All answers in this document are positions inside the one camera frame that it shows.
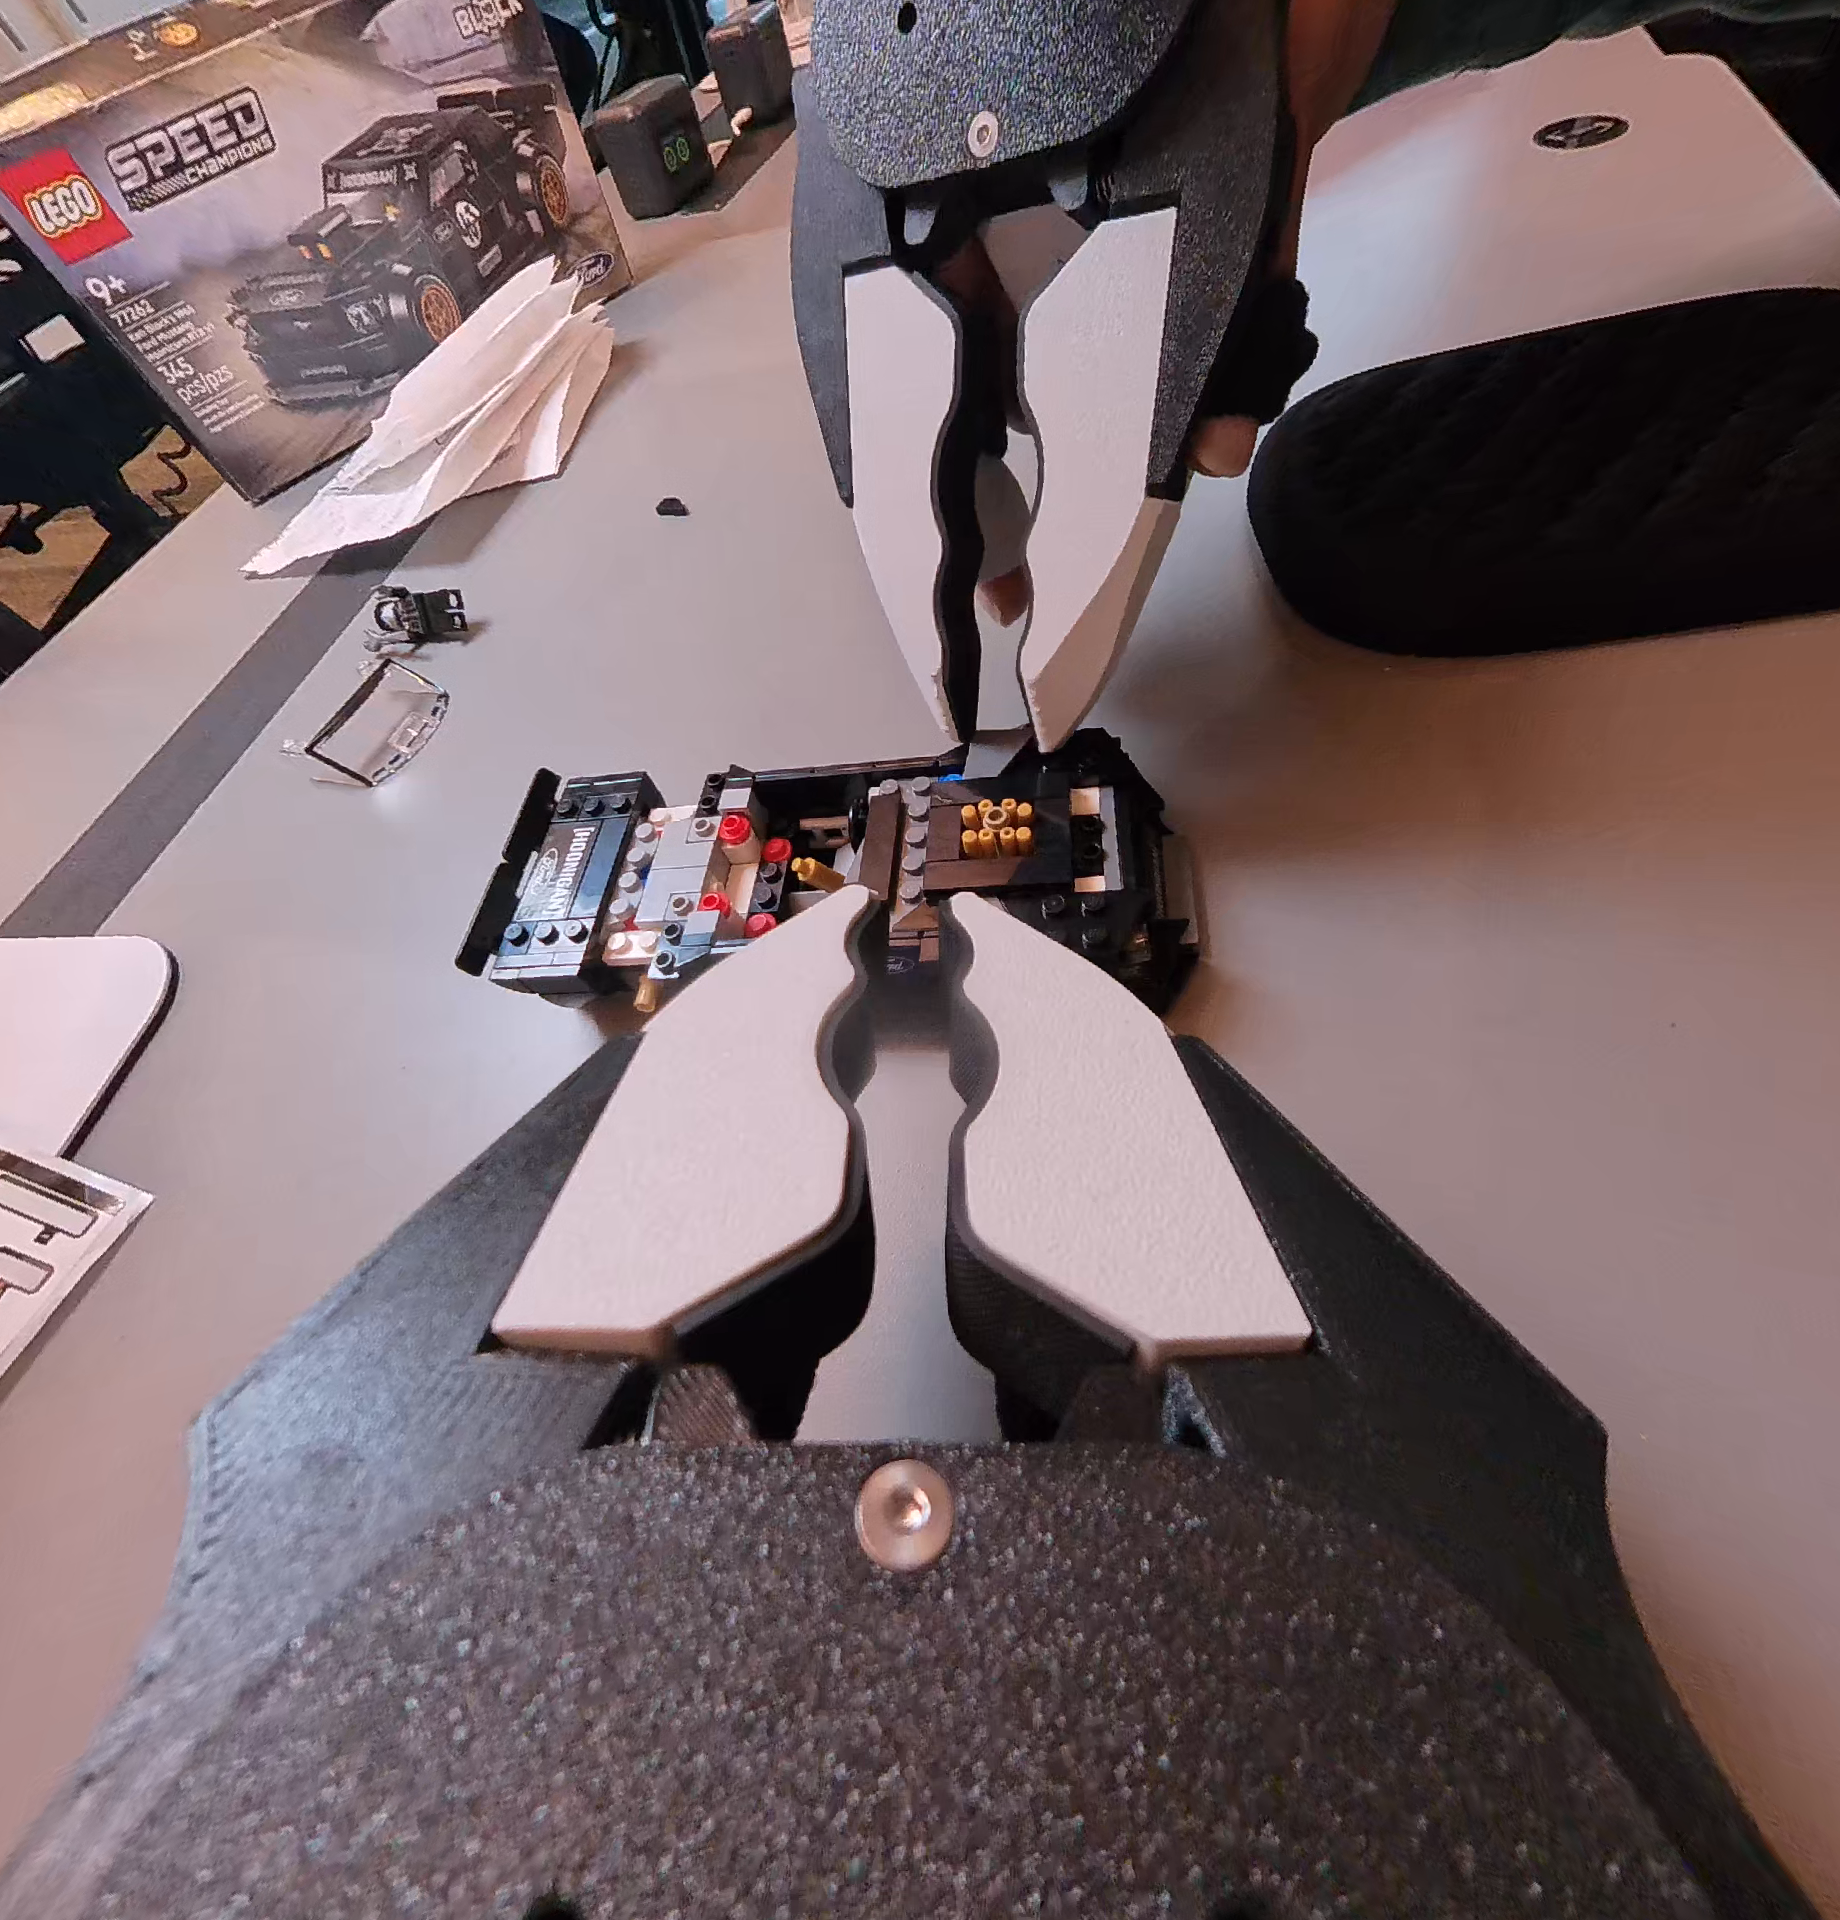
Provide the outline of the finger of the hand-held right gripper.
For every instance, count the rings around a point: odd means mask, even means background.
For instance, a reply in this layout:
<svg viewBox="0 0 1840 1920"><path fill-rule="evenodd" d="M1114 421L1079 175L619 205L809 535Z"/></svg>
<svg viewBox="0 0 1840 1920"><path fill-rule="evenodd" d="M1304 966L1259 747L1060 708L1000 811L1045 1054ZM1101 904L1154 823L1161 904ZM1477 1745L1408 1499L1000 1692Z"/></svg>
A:
<svg viewBox="0 0 1840 1920"><path fill-rule="evenodd" d="M848 276L853 531L942 736L979 718L979 415L962 403L962 319L901 264Z"/></svg>
<svg viewBox="0 0 1840 1920"><path fill-rule="evenodd" d="M1000 470L1000 570L1027 570L1025 700L1043 747L1096 708L1179 498L1148 481L1179 208L1084 230L1060 205L1000 218L1000 283L1025 309L1032 498Z"/></svg>

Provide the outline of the black office chair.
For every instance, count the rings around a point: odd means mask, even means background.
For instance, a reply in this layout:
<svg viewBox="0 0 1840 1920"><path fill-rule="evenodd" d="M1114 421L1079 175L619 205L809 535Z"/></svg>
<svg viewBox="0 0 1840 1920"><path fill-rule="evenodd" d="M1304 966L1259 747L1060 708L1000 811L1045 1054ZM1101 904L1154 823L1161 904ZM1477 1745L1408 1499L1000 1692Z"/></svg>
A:
<svg viewBox="0 0 1840 1920"><path fill-rule="evenodd" d="M0 230L0 544L39 556L45 519L70 503L111 535L48 629L0 602L0 680L175 531L119 473L165 425L168 411L125 355L88 319L68 319L62 283Z"/></svg>

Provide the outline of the black box-shaped device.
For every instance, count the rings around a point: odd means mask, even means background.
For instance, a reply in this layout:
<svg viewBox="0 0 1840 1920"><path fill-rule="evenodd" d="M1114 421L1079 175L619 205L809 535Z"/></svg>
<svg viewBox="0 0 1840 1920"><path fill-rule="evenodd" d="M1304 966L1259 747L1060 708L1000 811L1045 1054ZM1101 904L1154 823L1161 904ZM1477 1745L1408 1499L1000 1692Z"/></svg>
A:
<svg viewBox="0 0 1840 1920"><path fill-rule="evenodd" d="M592 119L592 159L611 175L624 218L652 224L713 179L713 159L682 74L605 98Z"/></svg>
<svg viewBox="0 0 1840 1920"><path fill-rule="evenodd" d="M793 112L793 53L779 9L742 9L706 35L724 112L734 133L776 126Z"/></svg>

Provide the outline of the crumpled white paper bag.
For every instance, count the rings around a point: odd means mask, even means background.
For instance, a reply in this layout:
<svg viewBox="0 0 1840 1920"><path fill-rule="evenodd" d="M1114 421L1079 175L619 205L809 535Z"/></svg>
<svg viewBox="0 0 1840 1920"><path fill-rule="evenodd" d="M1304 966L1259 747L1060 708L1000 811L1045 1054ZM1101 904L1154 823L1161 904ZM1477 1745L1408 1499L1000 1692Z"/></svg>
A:
<svg viewBox="0 0 1840 1920"><path fill-rule="evenodd" d="M463 492L557 473L605 377L611 326L554 260L516 270L390 394L355 456L241 570L273 581L400 535Z"/></svg>

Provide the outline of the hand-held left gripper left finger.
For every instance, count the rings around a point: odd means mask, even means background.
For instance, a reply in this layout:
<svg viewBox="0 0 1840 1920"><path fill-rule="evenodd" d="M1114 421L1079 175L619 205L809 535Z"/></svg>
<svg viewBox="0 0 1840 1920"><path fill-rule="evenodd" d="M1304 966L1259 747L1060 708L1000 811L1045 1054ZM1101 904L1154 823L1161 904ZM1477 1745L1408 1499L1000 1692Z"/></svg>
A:
<svg viewBox="0 0 1840 1920"><path fill-rule="evenodd" d="M868 915L843 883L644 1025L486 1324L503 1351L709 1360L747 1406L805 1406L874 1303Z"/></svg>

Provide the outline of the lego sticker sheet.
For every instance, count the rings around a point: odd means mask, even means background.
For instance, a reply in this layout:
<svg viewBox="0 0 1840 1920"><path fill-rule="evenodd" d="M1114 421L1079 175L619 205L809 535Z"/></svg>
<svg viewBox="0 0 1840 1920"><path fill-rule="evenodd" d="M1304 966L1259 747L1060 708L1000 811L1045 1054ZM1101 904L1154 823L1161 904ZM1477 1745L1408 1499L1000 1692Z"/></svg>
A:
<svg viewBox="0 0 1840 1920"><path fill-rule="evenodd" d="M141 1183L0 1143L0 1377L147 1208Z"/></svg>

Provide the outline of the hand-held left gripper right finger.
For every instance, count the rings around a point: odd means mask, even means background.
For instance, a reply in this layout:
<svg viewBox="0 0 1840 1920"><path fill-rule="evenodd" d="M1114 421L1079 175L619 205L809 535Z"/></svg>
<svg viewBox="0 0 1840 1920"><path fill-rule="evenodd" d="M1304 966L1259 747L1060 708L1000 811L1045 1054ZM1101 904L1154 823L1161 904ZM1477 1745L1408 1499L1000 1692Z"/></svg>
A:
<svg viewBox="0 0 1840 1920"><path fill-rule="evenodd" d="M1310 1321L1167 1033L1070 948L962 890L942 909L950 1324L1013 1406L1096 1366L1293 1356Z"/></svg>

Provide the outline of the lego car model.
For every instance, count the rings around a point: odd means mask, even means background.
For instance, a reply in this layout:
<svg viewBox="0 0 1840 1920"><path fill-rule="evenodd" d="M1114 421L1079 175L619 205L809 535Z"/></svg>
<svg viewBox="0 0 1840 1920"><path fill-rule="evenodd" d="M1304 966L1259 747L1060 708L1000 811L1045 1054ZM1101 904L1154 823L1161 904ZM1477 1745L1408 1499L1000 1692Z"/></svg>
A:
<svg viewBox="0 0 1840 1920"><path fill-rule="evenodd" d="M940 757L730 764L667 807L644 770L537 770L457 971L513 993L634 993L868 883L868 957L898 993L940 979L940 909L1000 904L1101 966L1148 1011L1199 971L1199 876L1167 807L1107 731L1043 750L1027 731Z"/></svg>

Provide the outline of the lego set box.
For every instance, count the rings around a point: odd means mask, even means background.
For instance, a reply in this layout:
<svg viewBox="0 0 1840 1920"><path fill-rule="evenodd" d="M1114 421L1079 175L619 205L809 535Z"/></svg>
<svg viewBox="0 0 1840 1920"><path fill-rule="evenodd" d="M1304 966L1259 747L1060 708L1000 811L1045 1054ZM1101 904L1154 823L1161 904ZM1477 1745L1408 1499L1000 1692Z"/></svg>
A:
<svg viewBox="0 0 1840 1920"><path fill-rule="evenodd" d="M501 283L634 290L526 0L168 9L0 83L0 218L241 498L343 456Z"/></svg>

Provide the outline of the clear lego windshield piece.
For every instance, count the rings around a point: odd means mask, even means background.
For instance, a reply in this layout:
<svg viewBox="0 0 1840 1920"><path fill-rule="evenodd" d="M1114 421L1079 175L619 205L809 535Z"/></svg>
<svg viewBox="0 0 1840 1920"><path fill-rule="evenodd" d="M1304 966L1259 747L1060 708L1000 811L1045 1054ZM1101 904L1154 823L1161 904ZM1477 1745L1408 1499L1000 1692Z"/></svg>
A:
<svg viewBox="0 0 1840 1920"><path fill-rule="evenodd" d="M379 787L390 781L444 721L451 692L434 684L400 655L358 661L355 692L307 743L283 743L288 757L307 757L311 781Z"/></svg>

